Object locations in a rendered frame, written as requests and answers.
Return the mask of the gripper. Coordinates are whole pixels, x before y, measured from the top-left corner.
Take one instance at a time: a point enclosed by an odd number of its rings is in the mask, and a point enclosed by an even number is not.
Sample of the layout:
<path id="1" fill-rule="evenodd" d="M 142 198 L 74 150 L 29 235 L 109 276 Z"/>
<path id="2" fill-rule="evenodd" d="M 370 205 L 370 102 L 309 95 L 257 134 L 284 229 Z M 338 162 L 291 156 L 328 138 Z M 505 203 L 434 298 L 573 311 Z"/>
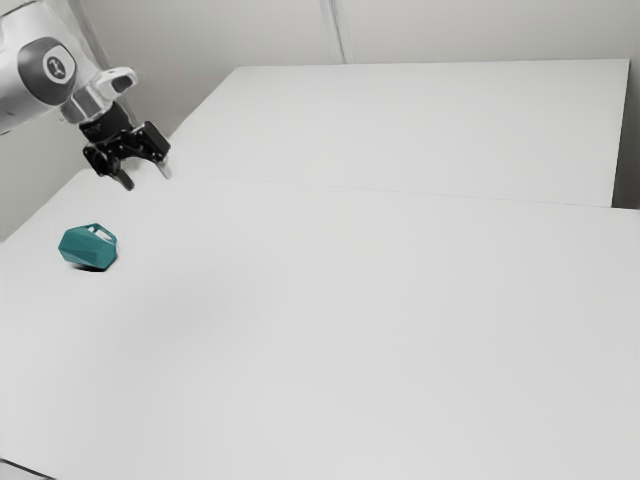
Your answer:
<path id="1" fill-rule="evenodd" d="M 112 178 L 126 191 L 135 187 L 122 166 L 132 157 L 132 151 L 134 157 L 153 163 L 164 178 L 171 178 L 168 165 L 171 144 L 167 138 L 151 121 L 133 129 L 128 114 L 117 101 L 99 118 L 81 124 L 79 129 L 87 139 L 83 154 L 89 165 L 98 176 Z M 131 131 L 129 144 L 132 150 L 125 142 L 125 136 L 119 134 L 122 131 Z"/>

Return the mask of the teal faceted mug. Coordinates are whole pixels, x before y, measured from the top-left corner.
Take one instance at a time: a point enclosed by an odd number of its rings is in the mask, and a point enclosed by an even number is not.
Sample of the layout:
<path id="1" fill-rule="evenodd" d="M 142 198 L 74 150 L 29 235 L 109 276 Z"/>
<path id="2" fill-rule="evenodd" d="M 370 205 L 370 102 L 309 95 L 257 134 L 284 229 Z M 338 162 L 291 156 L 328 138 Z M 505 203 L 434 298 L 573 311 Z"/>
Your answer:
<path id="1" fill-rule="evenodd" d="M 99 223 L 66 230 L 58 251 L 69 263 L 107 270 L 117 259 L 117 237 Z"/>

